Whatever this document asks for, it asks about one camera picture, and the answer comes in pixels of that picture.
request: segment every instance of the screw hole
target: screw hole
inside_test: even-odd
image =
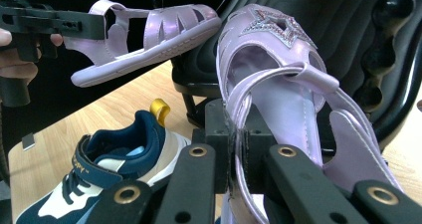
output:
[[[188,212],[179,212],[176,214],[174,220],[177,223],[187,223],[190,221],[190,214]]]
[[[347,223],[347,219],[343,215],[337,212],[330,213],[329,218],[331,218],[331,220],[334,221],[335,223],[339,223],[339,224]]]
[[[385,188],[369,187],[367,192],[373,199],[385,205],[396,205],[398,203],[397,196]]]
[[[279,154],[286,157],[293,157],[296,156],[297,153],[289,147],[280,147]]]
[[[192,156],[204,156],[207,153],[207,149],[203,147],[192,147],[189,150],[189,154]]]
[[[124,186],[114,194],[114,201],[118,204],[127,204],[136,200],[139,195],[140,189],[137,186]]]

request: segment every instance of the sandal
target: sandal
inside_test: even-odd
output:
[[[231,14],[217,48],[217,76],[228,119],[242,130],[255,105],[276,141],[302,150],[334,184],[351,191],[360,180],[376,179],[400,189],[381,157],[370,122],[338,80],[325,72],[316,48],[295,19],[278,10],[250,4]],[[317,132],[317,112],[325,101],[332,108],[337,143],[328,163],[322,162]],[[236,135],[234,145],[232,211],[239,223],[266,223],[265,212],[247,188],[242,135]]]
[[[109,10],[115,15],[115,23],[106,31],[105,40],[64,38],[67,49],[85,54],[94,63],[72,75],[75,86],[98,85],[169,60],[205,42],[221,27],[217,13],[205,5],[142,10],[100,0],[90,14],[105,16]],[[143,48],[133,52],[128,51],[126,43],[130,18],[147,18]]]

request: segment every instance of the metal grommet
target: metal grommet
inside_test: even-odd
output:
[[[140,195],[140,189],[137,186],[134,186],[134,185],[124,186],[114,194],[114,201],[118,204],[128,204],[136,200],[136,198],[139,195]]]
[[[392,206],[398,204],[397,196],[383,187],[368,187],[367,192],[373,199],[385,205]]]
[[[203,147],[192,147],[189,150],[191,156],[205,156],[207,154],[207,149]]]
[[[296,156],[297,153],[289,147],[280,147],[279,154],[286,157],[293,157]]]

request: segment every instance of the sneaker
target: sneaker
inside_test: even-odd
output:
[[[73,169],[62,182],[18,219],[20,223],[78,223],[103,190],[133,178],[152,186],[172,173],[180,150],[190,140],[139,111],[132,125],[84,135],[72,157]]]

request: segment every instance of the wooden floor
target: wooden floor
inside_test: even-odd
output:
[[[172,109],[166,127],[191,137],[195,126],[186,119],[183,99],[171,81],[171,64],[165,63],[35,133],[36,143],[32,148],[24,151],[22,143],[12,148],[9,162],[13,219],[16,220],[25,208],[50,192],[71,170],[71,157],[83,134],[126,127],[133,122],[136,111],[148,110],[157,98],[164,99]],[[404,190],[422,205],[421,115],[417,109],[412,111],[408,125],[387,146],[384,156]]]

